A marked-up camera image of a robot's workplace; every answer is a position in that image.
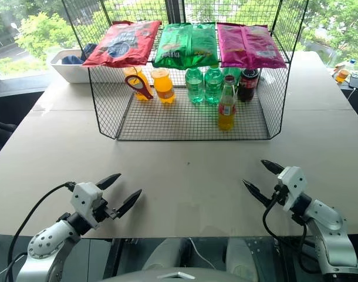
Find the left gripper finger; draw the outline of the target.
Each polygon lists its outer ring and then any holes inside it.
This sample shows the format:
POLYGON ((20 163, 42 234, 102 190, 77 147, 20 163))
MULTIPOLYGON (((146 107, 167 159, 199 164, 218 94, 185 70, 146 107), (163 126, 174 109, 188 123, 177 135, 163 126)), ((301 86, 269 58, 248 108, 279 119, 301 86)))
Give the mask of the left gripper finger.
POLYGON ((110 187, 119 177, 121 176, 121 173, 112 174, 110 176, 107 176, 106 178, 100 180, 96 183, 96 186, 100 190, 106 190, 108 187, 110 187))
POLYGON ((124 216, 135 204, 137 199, 140 197, 142 190, 139 189, 138 191, 131 194, 124 202, 123 205, 116 210, 116 217, 121 218, 124 216))

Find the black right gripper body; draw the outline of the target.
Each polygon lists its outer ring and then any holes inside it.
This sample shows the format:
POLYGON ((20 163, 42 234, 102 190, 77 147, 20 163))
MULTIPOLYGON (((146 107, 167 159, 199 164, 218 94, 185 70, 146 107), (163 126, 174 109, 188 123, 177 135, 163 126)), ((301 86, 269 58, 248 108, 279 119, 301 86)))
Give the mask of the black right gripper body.
POLYGON ((274 187, 274 192, 272 194, 271 199, 268 201, 268 206, 270 204, 279 204, 281 206, 284 206, 286 203, 286 186, 280 186, 276 185, 274 187))

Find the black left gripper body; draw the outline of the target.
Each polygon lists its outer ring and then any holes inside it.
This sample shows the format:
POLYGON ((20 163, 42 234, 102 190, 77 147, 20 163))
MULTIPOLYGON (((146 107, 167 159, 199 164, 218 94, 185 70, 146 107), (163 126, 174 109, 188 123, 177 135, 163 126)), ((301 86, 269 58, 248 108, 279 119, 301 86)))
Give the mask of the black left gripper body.
POLYGON ((116 209, 108 208, 108 202, 101 198, 100 201, 93 208, 93 217, 97 223, 103 222, 105 219, 115 220, 123 216, 122 212, 116 209))

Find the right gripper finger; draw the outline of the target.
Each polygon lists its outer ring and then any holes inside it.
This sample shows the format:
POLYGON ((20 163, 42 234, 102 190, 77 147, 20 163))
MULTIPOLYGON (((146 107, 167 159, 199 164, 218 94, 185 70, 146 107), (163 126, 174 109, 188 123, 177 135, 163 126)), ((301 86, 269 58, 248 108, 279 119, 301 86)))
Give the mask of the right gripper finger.
POLYGON ((272 162, 270 160, 263 159, 263 160, 261 160, 261 163, 265 166, 266 169, 268 169, 274 175, 279 175, 285 169, 281 165, 279 165, 279 164, 277 164, 275 162, 272 162))
POLYGON ((268 207, 273 203, 273 200, 265 197, 254 184, 252 184, 251 182, 249 182, 245 179, 242 179, 241 181, 243 182, 245 187, 248 189, 250 194, 252 194, 252 196, 254 196, 254 198, 256 198, 265 207, 268 207))

